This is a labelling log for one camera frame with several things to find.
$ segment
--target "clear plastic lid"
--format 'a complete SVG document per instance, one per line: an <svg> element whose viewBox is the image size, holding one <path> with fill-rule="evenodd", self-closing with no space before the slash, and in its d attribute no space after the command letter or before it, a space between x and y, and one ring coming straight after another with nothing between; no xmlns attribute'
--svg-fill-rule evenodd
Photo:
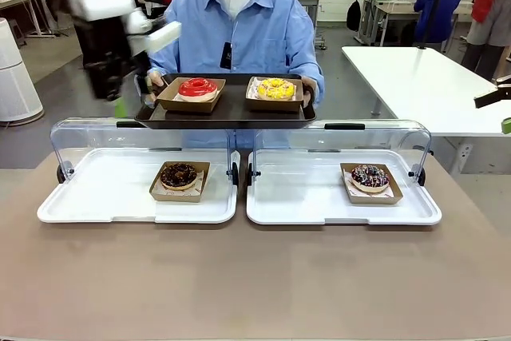
<svg viewBox="0 0 511 341"><path fill-rule="evenodd" d="M77 164L93 151L126 149L181 151L207 149L225 151L227 174L232 174L232 151L229 131L148 129L129 119L70 118L57 123L50 139L65 180L74 174Z"/></svg>
<svg viewBox="0 0 511 341"><path fill-rule="evenodd" d="M265 150L332 153L375 150L396 153L417 182L430 150L431 134L415 121L316 121L304 129L260 130L255 135L252 176L257 177L257 153Z"/></svg>

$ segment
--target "yellow frosted donut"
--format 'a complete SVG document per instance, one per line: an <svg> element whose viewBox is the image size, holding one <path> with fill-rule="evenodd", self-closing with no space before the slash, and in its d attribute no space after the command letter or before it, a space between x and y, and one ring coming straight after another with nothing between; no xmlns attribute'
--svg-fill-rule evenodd
<svg viewBox="0 0 511 341"><path fill-rule="evenodd" d="M264 100L291 100L295 95L295 86L283 79L266 79L257 87L257 93Z"/></svg>

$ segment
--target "black tray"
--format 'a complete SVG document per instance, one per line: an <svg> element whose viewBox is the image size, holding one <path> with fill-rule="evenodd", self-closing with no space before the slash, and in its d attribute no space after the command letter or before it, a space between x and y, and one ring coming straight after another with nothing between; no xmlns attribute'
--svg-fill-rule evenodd
<svg viewBox="0 0 511 341"><path fill-rule="evenodd" d="M300 129L316 119L312 107L314 91L304 85L311 93L311 103L299 113L251 111L245 105L248 82L253 76L300 79L298 75L274 73L175 73L165 75L170 84L176 77L206 77L225 79L225 88L211 114L174 113L164 111L161 105L148 106L135 116L135 120L151 129Z"/></svg>

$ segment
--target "shirt pocket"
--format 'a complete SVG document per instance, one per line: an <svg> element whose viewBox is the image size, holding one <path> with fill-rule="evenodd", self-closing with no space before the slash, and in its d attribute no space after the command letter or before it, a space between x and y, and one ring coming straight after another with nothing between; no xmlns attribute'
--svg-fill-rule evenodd
<svg viewBox="0 0 511 341"><path fill-rule="evenodd" d="M266 73L286 73L286 41L263 39L256 45L261 69Z"/></svg>

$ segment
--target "stool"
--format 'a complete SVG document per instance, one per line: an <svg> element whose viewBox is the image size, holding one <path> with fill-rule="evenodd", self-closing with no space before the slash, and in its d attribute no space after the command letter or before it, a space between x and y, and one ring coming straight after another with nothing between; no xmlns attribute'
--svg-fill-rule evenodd
<svg viewBox="0 0 511 341"><path fill-rule="evenodd" d="M18 22L14 19L8 19L7 22L9 22L10 32L12 32L18 48L26 46L25 35L23 34L22 29L19 28Z"/></svg>

